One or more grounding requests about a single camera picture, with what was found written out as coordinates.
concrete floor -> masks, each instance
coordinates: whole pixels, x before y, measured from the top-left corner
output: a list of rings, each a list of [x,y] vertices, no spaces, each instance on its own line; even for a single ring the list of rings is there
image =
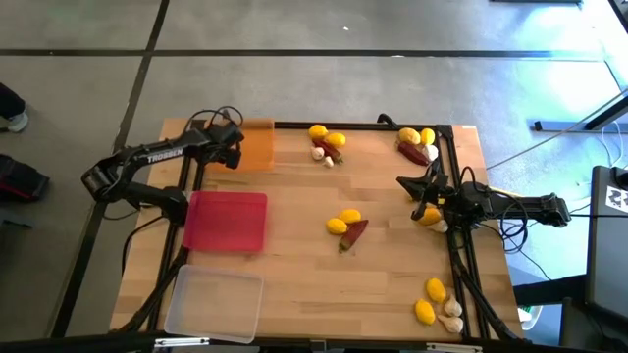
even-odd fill
[[[0,0],[0,49],[142,49],[159,3]],[[154,58],[128,144],[154,140],[165,118],[224,104],[286,121],[373,122],[387,112],[400,122],[478,126],[491,165],[548,137],[530,131],[528,120],[580,119],[619,92],[602,60],[612,48],[590,14],[487,0],[173,1],[158,48],[571,50],[601,60]],[[0,56],[0,80],[23,95],[32,115],[24,133],[0,135],[0,151],[52,177],[45,200],[12,206],[36,227],[2,229],[0,340],[48,334],[90,205],[79,177],[111,152],[139,61]],[[568,135],[491,170],[490,179],[519,193],[577,200],[589,191],[576,182],[598,164],[607,164],[598,136]],[[525,251],[551,277],[584,273],[585,225],[533,227]],[[100,229],[70,334],[108,328],[133,226],[131,218]],[[520,255],[508,262],[540,275]]]

lemon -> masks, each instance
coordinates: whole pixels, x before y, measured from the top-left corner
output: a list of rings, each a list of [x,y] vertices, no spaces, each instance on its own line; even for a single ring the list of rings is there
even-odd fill
[[[399,131],[399,140],[412,144],[421,143],[421,135],[414,128],[404,127]]]
[[[315,125],[308,130],[311,139],[323,139],[327,136],[327,129],[324,126]]]
[[[349,210],[344,210],[340,212],[340,214],[338,215],[338,218],[341,219],[346,224],[350,225],[352,223],[356,223],[362,220],[362,215],[360,215],[360,212],[358,210],[349,209]]]
[[[430,226],[440,221],[442,218],[443,217],[441,216],[441,212],[439,212],[439,209],[428,207],[425,209],[423,217],[419,219],[418,223],[421,226]]]
[[[424,128],[421,131],[421,143],[423,143],[424,145],[433,144],[435,139],[436,135],[431,128]]]
[[[330,219],[325,226],[327,226],[327,231],[334,235],[345,234],[348,229],[346,223],[339,219]]]
[[[425,284],[430,299],[437,303],[443,303],[447,297],[445,286],[438,278],[430,278]]]
[[[423,299],[417,300],[416,304],[414,304],[414,313],[416,314],[416,318],[423,324],[431,325],[436,319],[432,304]]]
[[[339,147],[343,147],[346,143],[346,137],[344,137],[343,134],[335,132],[335,133],[330,133],[327,136],[325,136],[325,142],[331,144],[332,146],[339,148]]]

white sign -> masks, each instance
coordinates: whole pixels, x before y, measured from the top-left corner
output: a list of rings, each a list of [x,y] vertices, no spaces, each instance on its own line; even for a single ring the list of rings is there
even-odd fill
[[[606,206],[628,213],[628,191],[608,186],[606,188]]]

person's foot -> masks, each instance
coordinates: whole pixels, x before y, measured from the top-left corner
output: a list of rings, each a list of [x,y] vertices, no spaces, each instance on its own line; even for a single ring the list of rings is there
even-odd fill
[[[28,125],[28,115],[26,114],[26,110],[24,110],[21,114],[14,116],[9,119],[8,130],[10,132],[21,132]]]

red chili pepper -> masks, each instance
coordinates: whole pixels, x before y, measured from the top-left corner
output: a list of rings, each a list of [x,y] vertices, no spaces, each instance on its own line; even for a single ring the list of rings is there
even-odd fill
[[[325,157],[332,157],[332,161],[336,164],[342,164],[342,154],[336,149],[336,147],[323,140],[313,140],[312,143],[316,147],[321,147],[325,151]]]
[[[340,243],[338,244],[338,252],[343,253],[346,250],[350,249],[355,241],[357,241],[357,238],[362,235],[364,229],[366,229],[366,225],[368,224],[369,220],[358,221],[356,223],[350,224],[349,229],[340,239]]]
[[[417,164],[419,166],[427,166],[430,164],[427,158],[423,155],[423,153],[419,152],[416,147],[409,142],[399,142],[396,147],[397,151],[401,152],[405,158],[407,158],[410,162]]]

